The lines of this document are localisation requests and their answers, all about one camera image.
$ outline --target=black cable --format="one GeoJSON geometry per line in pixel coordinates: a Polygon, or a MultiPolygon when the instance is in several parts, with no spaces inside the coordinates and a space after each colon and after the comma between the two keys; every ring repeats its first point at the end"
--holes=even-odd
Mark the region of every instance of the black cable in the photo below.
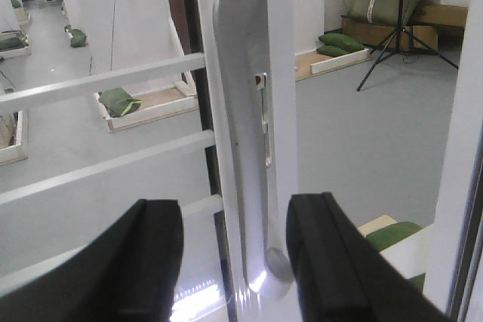
{"type": "Polygon", "coordinates": [[[13,84],[12,81],[2,71],[0,71],[0,75],[2,75],[3,78],[5,78],[7,82],[10,83],[14,89],[16,89],[15,84],[13,84]]]}
{"type": "Polygon", "coordinates": [[[111,71],[112,71],[112,63],[114,59],[114,28],[115,28],[115,0],[114,0],[114,5],[112,6],[111,71]]]}

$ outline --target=black tripod stand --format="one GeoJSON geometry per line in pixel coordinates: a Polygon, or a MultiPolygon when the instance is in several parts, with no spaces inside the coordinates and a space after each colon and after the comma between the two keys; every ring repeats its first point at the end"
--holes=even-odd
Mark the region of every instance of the black tripod stand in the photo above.
{"type": "Polygon", "coordinates": [[[424,47],[426,47],[429,51],[433,52],[433,55],[438,56],[442,58],[446,63],[451,64],[454,68],[458,69],[458,65],[451,62],[448,58],[443,56],[440,52],[438,52],[436,49],[431,48],[428,44],[426,44],[424,41],[416,37],[413,33],[409,32],[406,28],[403,27],[402,25],[402,18],[403,18],[403,7],[404,7],[404,0],[399,0],[399,5],[398,5],[398,23],[394,30],[390,32],[382,41],[379,43],[372,51],[375,52],[376,49],[380,48],[384,44],[384,48],[379,55],[379,57],[374,61],[372,64],[372,67],[369,69],[369,72],[365,75],[364,79],[362,80],[361,84],[357,87],[357,91],[360,91],[364,83],[367,81],[369,78],[369,75],[371,75],[372,71],[374,71],[374,68],[379,63],[384,62],[388,58],[392,57],[394,54],[400,54],[401,53],[401,37],[402,34],[405,33],[408,35],[409,38],[417,41],[418,43],[422,44],[424,47]],[[391,44],[392,40],[395,38],[395,49],[390,51],[389,54],[384,56],[384,54],[387,52],[387,49],[389,47],[389,44],[391,44]]]}

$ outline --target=tripod leg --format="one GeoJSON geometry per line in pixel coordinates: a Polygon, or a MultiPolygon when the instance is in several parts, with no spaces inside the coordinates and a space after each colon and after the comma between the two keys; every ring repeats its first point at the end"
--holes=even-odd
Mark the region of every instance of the tripod leg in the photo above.
{"type": "Polygon", "coordinates": [[[381,58],[383,57],[383,55],[386,53],[387,51],[387,48],[389,47],[389,44],[392,42],[392,40],[394,39],[395,37],[395,34],[396,34],[396,31],[392,31],[391,33],[391,38],[389,39],[389,41],[386,43],[386,45],[384,46],[383,48],[383,51],[380,52],[380,55],[379,57],[374,61],[374,63],[372,63],[372,66],[371,68],[369,69],[369,72],[365,75],[364,79],[362,80],[361,84],[359,85],[359,87],[357,87],[357,91],[359,92],[362,88],[362,86],[364,85],[364,83],[367,81],[367,79],[369,78],[369,76],[371,75],[372,71],[374,71],[374,68],[376,68],[376,66],[380,63],[380,60],[381,58]]]}
{"type": "Polygon", "coordinates": [[[418,43],[422,44],[424,47],[426,47],[428,50],[432,51],[435,53],[436,56],[442,58],[446,63],[449,63],[451,64],[454,68],[458,69],[458,65],[451,62],[448,58],[446,58],[445,56],[443,56],[441,53],[439,53],[436,49],[434,48],[431,48],[431,46],[429,46],[428,44],[426,44],[424,41],[422,41],[421,39],[419,39],[418,37],[416,37],[413,33],[407,31],[407,30],[403,30],[403,32],[405,32],[407,35],[409,35],[412,39],[414,39],[415,41],[417,41],[418,43]]]}
{"type": "Polygon", "coordinates": [[[379,42],[379,44],[372,49],[372,51],[369,53],[369,54],[372,54],[375,52],[376,49],[378,49],[381,45],[384,44],[385,41],[387,41],[389,39],[389,37],[391,37],[391,35],[394,33],[394,31],[390,32],[382,41],[379,42]]]}

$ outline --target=cardboard box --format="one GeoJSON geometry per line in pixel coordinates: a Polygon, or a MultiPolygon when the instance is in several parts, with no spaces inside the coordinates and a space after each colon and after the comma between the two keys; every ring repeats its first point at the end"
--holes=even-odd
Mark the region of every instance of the cardboard box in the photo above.
{"type": "MultiPolygon", "coordinates": [[[[438,49],[438,33],[433,26],[406,26],[405,28],[430,47],[436,50],[438,49]]],[[[342,16],[342,33],[360,41],[362,44],[377,46],[393,30],[393,26],[363,23],[342,16]]],[[[395,39],[392,40],[389,47],[392,49],[395,48],[395,39]]],[[[401,37],[401,49],[403,51],[411,51],[414,48],[426,49],[421,44],[413,42],[412,39],[409,39],[408,35],[403,33],[401,37]]]]}
{"type": "Polygon", "coordinates": [[[467,15],[467,7],[423,4],[414,10],[409,22],[410,24],[430,24],[433,26],[456,26],[464,29],[467,15]]]}

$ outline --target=white horizontal rail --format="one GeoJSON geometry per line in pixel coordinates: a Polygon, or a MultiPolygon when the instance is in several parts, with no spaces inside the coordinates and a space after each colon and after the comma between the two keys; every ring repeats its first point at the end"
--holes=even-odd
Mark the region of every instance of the white horizontal rail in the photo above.
{"type": "Polygon", "coordinates": [[[206,130],[194,133],[192,135],[181,137],[167,143],[141,149],[139,151],[132,152],[131,154],[119,156],[108,161],[103,161],[98,164],[93,164],[91,166],[83,167],[82,169],[74,170],[69,173],[51,177],[50,179],[45,179],[27,186],[20,187],[18,189],[4,192],[0,194],[0,205],[64,186],[72,182],[78,182],[79,180],[97,176],[101,173],[106,173],[120,167],[125,167],[129,164],[133,164],[134,162],[143,161],[154,156],[162,156],[163,158],[168,159],[200,149],[205,149],[213,145],[213,131],[206,130]]]}
{"type": "MultiPolygon", "coordinates": [[[[183,219],[196,216],[203,212],[216,213],[223,209],[223,202],[219,195],[208,196],[190,204],[181,207],[181,215],[183,219]]],[[[84,249],[87,245],[82,245],[64,253],[57,254],[51,258],[42,260],[34,265],[22,268],[19,271],[0,277],[0,296],[3,296],[21,286],[33,281],[34,279],[44,275],[52,269],[58,267],[75,254],[84,249]]]]}
{"type": "Polygon", "coordinates": [[[110,88],[194,71],[204,67],[205,55],[194,53],[71,81],[47,84],[29,90],[20,90],[0,96],[0,113],[17,112],[22,109],[43,106],[110,88]]]}

